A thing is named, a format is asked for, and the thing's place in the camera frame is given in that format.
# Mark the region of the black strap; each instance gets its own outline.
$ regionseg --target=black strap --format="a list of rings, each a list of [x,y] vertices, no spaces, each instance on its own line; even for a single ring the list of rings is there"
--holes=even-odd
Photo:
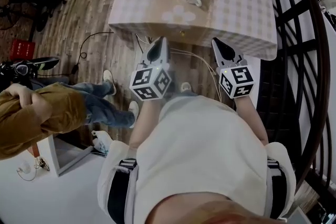
[[[287,180],[278,162],[269,164],[268,167],[280,171],[280,175],[272,176],[273,203],[270,218],[277,219],[286,205]]]
[[[136,165],[137,162],[133,158],[124,159],[119,163],[119,166],[127,168],[129,172],[132,171]],[[130,173],[117,170],[111,184],[109,199],[107,202],[107,210],[110,217],[116,224],[125,223],[124,212],[129,180]]]

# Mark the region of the white box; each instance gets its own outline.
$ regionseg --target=white box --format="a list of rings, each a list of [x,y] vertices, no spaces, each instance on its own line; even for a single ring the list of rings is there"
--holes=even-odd
[[[132,72],[130,89],[142,101],[162,99],[172,82],[162,66]]]
[[[254,86],[254,77],[250,66],[223,68],[220,71],[219,84],[230,98],[249,95]]]

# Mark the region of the white shoe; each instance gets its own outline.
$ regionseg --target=white shoe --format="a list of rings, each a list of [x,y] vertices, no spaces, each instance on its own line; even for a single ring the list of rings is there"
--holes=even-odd
[[[113,83],[113,75],[112,75],[112,73],[111,73],[110,70],[104,70],[103,81],[108,81],[109,83],[112,84],[112,86],[113,86],[113,94],[111,94],[111,95],[115,95],[117,93],[117,89],[116,89],[116,86]]]
[[[191,85],[189,82],[183,82],[181,84],[180,92],[191,91]]]
[[[132,129],[132,128],[134,128],[135,123],[137,122],[136,120],[138,119],[138,116],[139,116],[139,105],[138,105],[138,103],[135,102],[135,101],[132,101],[130,103],[130,106],[128,107],[128,111],[132,112],[133,115],[134,115],[134,118],[135,118],[133,125],[130,126],[130,128]]]

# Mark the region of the red box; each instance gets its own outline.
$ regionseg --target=red box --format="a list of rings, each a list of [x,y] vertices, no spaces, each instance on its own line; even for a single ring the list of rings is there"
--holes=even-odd
[[[11,60],[32,60],[34,55],[35,42],[14,39],[10,53]]]

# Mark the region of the blue jeans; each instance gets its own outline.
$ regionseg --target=blue jeans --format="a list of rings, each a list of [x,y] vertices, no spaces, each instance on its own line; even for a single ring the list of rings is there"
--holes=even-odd
[[[87,110],[86,124],[103,123],[113,127],[130,127],[135,118],[132,112],[119,111],[109,101],[103,99],[108,94],[113,94],[113,87],[109,82],[101,85],[92,83],[79,83],[73,86],[62,83],[63,86],[79,91],[84,97]]]

